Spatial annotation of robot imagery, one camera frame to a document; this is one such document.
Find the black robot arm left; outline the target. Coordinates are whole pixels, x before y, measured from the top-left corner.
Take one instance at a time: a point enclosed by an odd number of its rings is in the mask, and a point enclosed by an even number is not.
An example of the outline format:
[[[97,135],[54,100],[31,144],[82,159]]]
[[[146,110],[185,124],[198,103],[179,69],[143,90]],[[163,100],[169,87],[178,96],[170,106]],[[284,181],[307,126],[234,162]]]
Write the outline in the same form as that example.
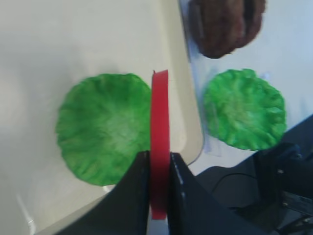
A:
[[[172,235],[263,235],[252,216],[274,206],[313,214],[313,159],[300,157],[295,142],[284,142],[254,154],[259,202],[233,212],[218,203],[197,181],[178,153],[168,157],[167,205],[161,208]],[[137,154],[121,182],[81,218],[61,230],[63,235],[144,235],[147,232],[150,153]]]

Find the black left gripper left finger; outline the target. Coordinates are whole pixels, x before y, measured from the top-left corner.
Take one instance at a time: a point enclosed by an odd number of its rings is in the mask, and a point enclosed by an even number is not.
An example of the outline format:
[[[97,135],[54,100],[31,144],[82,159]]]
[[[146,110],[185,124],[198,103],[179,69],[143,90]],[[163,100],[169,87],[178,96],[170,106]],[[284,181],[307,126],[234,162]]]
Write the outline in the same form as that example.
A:
[[[59,235],[145,235],[149,214],[150,156],[139,152],[121,181],[92,210]]]

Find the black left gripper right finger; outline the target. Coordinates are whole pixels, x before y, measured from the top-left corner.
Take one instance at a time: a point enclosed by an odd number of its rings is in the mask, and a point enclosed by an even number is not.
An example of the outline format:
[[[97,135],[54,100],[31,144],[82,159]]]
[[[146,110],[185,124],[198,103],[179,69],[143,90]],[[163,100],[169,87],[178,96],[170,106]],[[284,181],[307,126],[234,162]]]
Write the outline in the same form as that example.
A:
[[[169,179],[171,235],[268,235],[276,229],[275,206],[261,201],[233,212],[197,181],[179,153],[170,154]]]

